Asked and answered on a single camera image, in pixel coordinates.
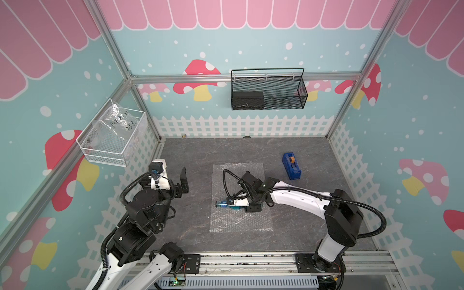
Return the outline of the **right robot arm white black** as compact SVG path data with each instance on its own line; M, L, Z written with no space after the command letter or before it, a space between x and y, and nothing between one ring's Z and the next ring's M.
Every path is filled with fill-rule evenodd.
M357 240L381 234L387 227L385 216L376 208L354 201L343 190L316 192L292 186L277 178L262 181L246 171L242 177L232 171L222 171L227 202L248 213L262 211L263 204L273 207L287 205L313 214L326 222L327 234L318 244L309 262L297 259L300 265L309 265L316 271L328 273L336 266L344 273L342 254L356 245ZM362 209L375 214L380 226L368 233L360 233L364 220Z

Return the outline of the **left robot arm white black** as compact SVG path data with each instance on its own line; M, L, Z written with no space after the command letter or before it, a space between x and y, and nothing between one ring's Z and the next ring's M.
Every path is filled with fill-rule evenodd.
M101 265L87 288L115 290L156 241L167 221L175 217L171 202L188 193L186 169L180 182L167 177L163 160L155 160L149 170L131 182L120 194L126 209L116 227L100 247Z

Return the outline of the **clear bubble wrap sheet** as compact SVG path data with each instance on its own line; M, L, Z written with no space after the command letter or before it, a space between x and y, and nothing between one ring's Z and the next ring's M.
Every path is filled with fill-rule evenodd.
M215 164L212 171L210 231L213 233L271 232L274 230L270 209L263 206L262 211L247 213L244 209L234 210L230 207L217 207L217 202L227 199L224 190L222 172L228 169L241 177L246 171L263 180L265 177L261 163L226 163Z

